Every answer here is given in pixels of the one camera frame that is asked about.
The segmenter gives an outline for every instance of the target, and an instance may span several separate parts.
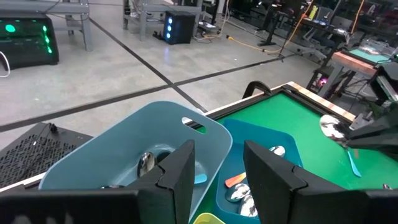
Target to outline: teal plastic bin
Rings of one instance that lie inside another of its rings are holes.
[[[285,148],[284,158],[302,167],[300,154],[294,138],[289,134],[233,119],[226,119],[224,126],[233,137],[233,145],[218,174],[214,214],[227,224],[260,224],[258,217],[249,218],[238,215],[240,203],[231,203],[224,197],[227,190],[225,180],[245,172],[243,163],[244,141],[252,140],[267,149],[274,146],[283,146]]]
[[[189,118],[205,133],[183,124]],[[194,186],[190,220],[219,171],[232,145],[229,132],[216,121],[169,101],[150,103],[55,163],[39,189],[98,189],[128,185],[137,179],[137,163],[145,152],[173,151],[195,140],[195,163],[208,180]]]

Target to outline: metal frame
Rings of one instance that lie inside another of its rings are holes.
[[[344,74],[341,71],[343,70],[343,68],[348,68],[349,70],[359,73],[359,74],[363,74],[366,75],[367,77],[371,78],[374,73],[364,73],[362,71],[360,71],[356,66],[352,65],[352,64],[342,64],[341,62],[337,61],[337,60],[333,60],[335,66],[334,69],[331,73],[331,75],[328,77],[328,81],[326,82],[326,84],[324,84],[321,88],[321,90],[318,93],[318,96],[322,97],[322,98],[326,98],[327,97],[327,93],[329,92],[329,89],[336,83],[339,81],[339,77]]]
[[[391,101],[398,101],[398,94],[395,89],[391,86],[386,78],[383,76],[378,76],[376,78],[377,82],[380,84],[381,88],[384,90],[386,95],[390,98]]]
[[[184,11],[195,15],[195,26],[193,28],[193,34],[197,33],[198,23],[200,15],[202,14],[203,0],[198,0],[197,6],[174,6],[166,4],[147,4],[145,0],[142,3],[142,14],[147,12],[166,12],[166,11]],[[133,18],[130,16],[131,6],[129,0],[123,0],[123,29],[127,30],[129,22],[133,22],[139,25],[139,40],[144,41],[146,39],[146,27],[148,23],[151,24],[162,24],[163,21],[157,19],[147,19],[146,16],[140,16],[140,18]]]
[[[90,7],[88,5],[88,0],[79,0],[79,2],[62,0],[62,2],[59,3],[43,0],[1,0],[0,9],[3,11],[34,11],[37,13],[46,12],[48,14],[63,14],[65,15],[67,26],[55,28],[55,30],[67,30],[69,35],[73,35],[74,30],[80,31],[83,34],[86,50],[93,50],[89,21]],[[74,20],[72,15],[80,15],[81,20]]]

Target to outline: white cable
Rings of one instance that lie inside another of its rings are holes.
[[[7,75],[0,75],[0,78],[7,78],[7,77],[10,75],[10,73],[11,73],[10,64],[8,63],[8,60],[7,60],[6,55],[4,55],[1,51],[0,51],[0,54],[1,54],[1,55],[4,57],[4,59],[6,60],[7,69],[8,69]]]

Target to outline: green led light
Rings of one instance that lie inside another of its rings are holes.
[[[15,27],[11,24],[6,25],[6,31],[8,32],[15,32]]]

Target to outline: concrete floor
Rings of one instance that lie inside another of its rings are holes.
[[[260,80],[270,87],[289,81],[305,86],[313,70],[319,67],[294,55],[294,44],[282,52],[285,56],[291,55],[282,63],[280,60],[269,62],[275,57],[225,38],[213,40],[212,44],[199,44],[193,40],[189,45],[171,46],[152,37],[153,30],[160,30],[159,27],[148,29],[147,40],[141,42],[133,26],[129,31],[122,30],[120,1],[92,0],[91,3],[94,51],[84,50],[80,33],[69,37],[66,32],[57,32],[58,65],[20,68],[13,70],[9,78],[0,79],[0,124],[166,85],[166,82],[200,79],[51,121],[63,128],[96,136],[152,101],[175,101],[194,110],[199,104],[205,110],[212,110],[240,99],[246,85],[253,80]],[[235,22],[246,31],[226,24],[223,33],[251,45],[266,38],[267,34],[255,36],[250,34],[254,33],[253,27]],[[63,26],[65,21],[54,17],[53,23]],[[151,64],[153,69],[138,61],[95,24]],[[277,37],[274,41],[283,44]],[[277,50],[279,46],[266,49]],[[242,68],[256,62],[263,63]],[[0,133],[0,149],[29,128]]]

